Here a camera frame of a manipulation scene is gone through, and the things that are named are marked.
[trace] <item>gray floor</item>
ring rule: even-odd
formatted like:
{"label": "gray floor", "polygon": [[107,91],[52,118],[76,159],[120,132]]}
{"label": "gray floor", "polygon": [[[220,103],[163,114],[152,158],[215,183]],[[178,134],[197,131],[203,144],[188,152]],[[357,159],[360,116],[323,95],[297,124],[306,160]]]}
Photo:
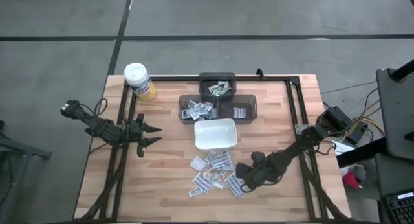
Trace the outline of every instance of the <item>gray floor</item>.
{"label": "gray floor", "polygon": [[[0,0],[0,36],[115,36],[124,7],[125,0]],[[133,0],[125,34],[413,32],[409,0]],[[262,68],[267,74],[316,74],[325,92],[374,81],[376,69],[412,60],[413,48],[414,39],[123,42],[115,74],[131,62],[144,63],[151,74],[253,74]],[[112,41],[0,42],[5,133],[53,151],[50,161],[33,160],[13,223],[71,219],[91,138],[59,109],[68,99],[92,106],[101,98],[113,49]],[[322,97],[356,117],[361,99],[375,87]],[[382,124],[380,112],[373,119]],[[356,219],[377,221],[372,200],[348,195]]]}

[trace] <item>white plastic bowl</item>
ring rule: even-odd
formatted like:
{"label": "white plastic bowl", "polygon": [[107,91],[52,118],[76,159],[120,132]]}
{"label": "white plastic bowl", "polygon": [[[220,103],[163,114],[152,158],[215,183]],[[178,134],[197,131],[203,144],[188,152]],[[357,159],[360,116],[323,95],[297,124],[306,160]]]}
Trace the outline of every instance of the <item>white plastic bowl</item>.
{"label": "white plastic bowl", "polygon": [[201,120],[194,124],[195,146],[200,150],[225,149],[237,144],[232,119]]}

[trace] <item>wooden table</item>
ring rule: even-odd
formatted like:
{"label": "wooden table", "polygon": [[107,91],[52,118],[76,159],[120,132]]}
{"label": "wooden table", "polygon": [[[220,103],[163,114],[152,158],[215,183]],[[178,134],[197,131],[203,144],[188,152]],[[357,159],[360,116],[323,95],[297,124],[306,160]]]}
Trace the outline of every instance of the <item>wooden table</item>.
{"label": "wooden table", "polygon": [[[323,104],[315,75],[300,75],[305,106],[310,123],[323,112]],[[109,104],[103,118],[116,121],[124,84],[123,76],[110,76],[104,98]],[[125,171],[118,221],[308,221],[305,194],[299,160],[295,158],[282,181],[274,186],[262,186],[241,199],[230,189],[212,188],[194,198],[188,192],[197,172],[190,168],[195,156],[204,158],[207,152],[194,145],[193,125],[184,125],[178,118],[180,95],[198,94],[197,82],[155,82],[157,97],[136,105],[135,116],[144,113],[149,125],[162,128],[162,140],[145,151],[143,159],[136,155],[136,145],[130,144]],[[253,151],[284,149],[294,142],[287,90],[284,82],[238,82],[237,94],[253,94],[257,98],[258,118],[248,125],[237,125],[237,145],[232,148],[234,164],[251,164]],[[296,112],[300,117],[297,96]],[[94,139],[92,148],[103,143]],[[329,144],[322,144],[326,151]],[[75,218],[82,216],[99,196],[105,183],[110,146],[95,151],[89,157],[76,206]],[[345,190],[335,154],[317,155],[323,188],[335,205],[350,216]],[[112,210],[113,195],[109,210]],[[317,208],[316,195],[313,200]]]}

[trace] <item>yellow label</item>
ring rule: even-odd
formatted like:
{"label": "yellow label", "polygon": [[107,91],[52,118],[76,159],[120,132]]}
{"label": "yellow label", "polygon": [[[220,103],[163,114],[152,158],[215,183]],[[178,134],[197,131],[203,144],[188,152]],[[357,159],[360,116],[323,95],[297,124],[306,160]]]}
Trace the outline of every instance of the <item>yellow label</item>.
{"label": "yellow label", "polygon": [[157,91],[155,90],[154,84],[152,81],[149,81],[149,89],[147,89],[146,91],[134,91],[134,93],[136,94],[136,97],[138,98],[139,101],[141,102],[148,102],[150,100],[152,100],[155,95],[157,95]]}

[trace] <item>red object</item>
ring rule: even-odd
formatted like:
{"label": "red object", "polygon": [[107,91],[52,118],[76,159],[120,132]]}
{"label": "red object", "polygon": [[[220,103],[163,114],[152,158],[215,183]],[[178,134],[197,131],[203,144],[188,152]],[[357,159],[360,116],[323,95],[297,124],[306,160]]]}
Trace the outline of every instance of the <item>red object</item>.
{"label": "red object", "polygon": [[355,189],[360,189],[358,182],[356,182],[356,177],[354,172],[348,172],[342,177],[342,181],[345,185],[351,186]]}

